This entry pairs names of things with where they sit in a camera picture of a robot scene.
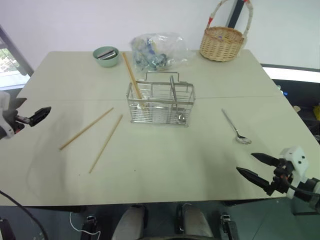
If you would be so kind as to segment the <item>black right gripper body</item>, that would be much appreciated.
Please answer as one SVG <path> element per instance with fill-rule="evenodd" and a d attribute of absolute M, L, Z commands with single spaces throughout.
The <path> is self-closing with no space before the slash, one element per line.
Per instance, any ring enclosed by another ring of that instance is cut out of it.
<path fill-rule="evenodd" d="M 292 172 L 294 170 L 293 164 L 285 159 L 280 159 L 279 163 L 276 165 L 275 170 L 273 171 L 274 176 L 272 178 L 271 184 L 266 190 L 266 194 L 271 196 L 274 191 L 277 191 L 281 194 L 287 193 L 289 190 L 289 185 L 291 184 Z"/>

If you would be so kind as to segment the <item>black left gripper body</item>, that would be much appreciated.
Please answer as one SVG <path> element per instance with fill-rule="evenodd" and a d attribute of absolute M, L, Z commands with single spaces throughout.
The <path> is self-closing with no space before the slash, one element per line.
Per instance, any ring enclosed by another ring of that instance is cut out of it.
<path fill-rule="evenodd" d="M 22 117 L 20 115 L 16 115 L 13 118 L 13 123 L 14 123 L 14 131 L 15 132 L 20 132 L 21 130 L 24 129 L 25 125 L 27 126 L 32 126 L 32 121 L 28 117 Z"/>

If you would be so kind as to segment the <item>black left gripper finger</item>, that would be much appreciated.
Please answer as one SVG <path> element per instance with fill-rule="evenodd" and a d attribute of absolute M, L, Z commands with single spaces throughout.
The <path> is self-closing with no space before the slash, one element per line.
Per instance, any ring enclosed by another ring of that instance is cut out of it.
<path fill-rule="evenodd" d="M 41 121 L 43 121 L 50 113 L 52 107 L 43 107 L 37 110 L 31 117 L 29 117 L 29 126 L 34 127 Z"/>
<path fill-rule="evenodd" d="M 17 97 L 14 100 L 14 108 L 18 109 L 20 106 L 22 106 L 22 104 L 27 100 L 27 98 L 25 97 Z"/>

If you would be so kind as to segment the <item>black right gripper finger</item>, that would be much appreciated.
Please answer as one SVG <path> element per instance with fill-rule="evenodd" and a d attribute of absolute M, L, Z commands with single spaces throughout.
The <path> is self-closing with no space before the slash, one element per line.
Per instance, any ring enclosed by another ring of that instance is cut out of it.
<path fill-rule="evenodd" d="M 273 167 L 277 167 L 279 165 L 278 158 L 267 155 L 265 153 L 254 152 L 254 153 L 251 153 L 251 155 L 266 165 L 273 166 Z"/>
<path fill-rule="evenodd" d="M 265 192 L 267 192 L 270 188 L 270 184 L 267 180 L 261 178 L 253 171 L 250 171 L 246 168 L 236 167 L 236 170 L 249 182 L 255 184 L 256 186 L 262 188 Z"/>

